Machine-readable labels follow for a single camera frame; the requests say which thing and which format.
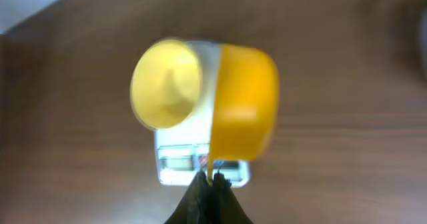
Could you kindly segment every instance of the wood grain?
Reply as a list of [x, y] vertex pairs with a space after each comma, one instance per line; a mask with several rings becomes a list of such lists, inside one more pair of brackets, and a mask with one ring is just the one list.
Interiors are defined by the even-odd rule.
[[0, 223], [169, 217], [185, 189], [160, 185], [129, 104], [137, 60], [169, 36], [277, 63], [274, 140], [234, 190], [254, 223], [425, 223], [427, 89], [416, 51], [397, 55], [415, 45], [395, 1], [58, 1], [7, 34]]

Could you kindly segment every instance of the brown wooden surface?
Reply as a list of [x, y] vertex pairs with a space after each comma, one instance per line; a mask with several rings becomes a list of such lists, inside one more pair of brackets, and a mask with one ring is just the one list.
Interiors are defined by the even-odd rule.
[[426, 223], [427, 90], [405, 3], [60, 0], [7, 34], [0, 223], [169, 217], [185, 189], [157, 180], [128, 93], [141, 54], [168, 36], [277, 63], [274, 140], [234, 190], [254, 223]]

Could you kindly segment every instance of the yellow object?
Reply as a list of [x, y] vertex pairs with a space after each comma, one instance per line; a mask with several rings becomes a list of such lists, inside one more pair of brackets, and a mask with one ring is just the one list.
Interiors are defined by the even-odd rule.
[[278, 72], [258, 49], [222, 45], [208, 175], [215, 160], [253, 161], [268, 145], [278, 111]]
[[193, 111], [201, 84], [197, 54], [183, 41], [160, 41], [144, 53], [133, 72], [133, 112], [149, 128], [173, 127]]

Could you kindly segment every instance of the wooden table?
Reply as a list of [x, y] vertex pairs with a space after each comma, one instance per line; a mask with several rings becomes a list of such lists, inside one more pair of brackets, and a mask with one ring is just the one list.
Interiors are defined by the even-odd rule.
[[399, 22], [414, 13], [387, 1], [58, 1], [7, 33], [0, 223], [169, 217], [185, 188], [157, 180], [129, 82], [171, 36], [277, 63], [274, 140], [234, 189], [254, 223], [427, 222], [427, 89]]

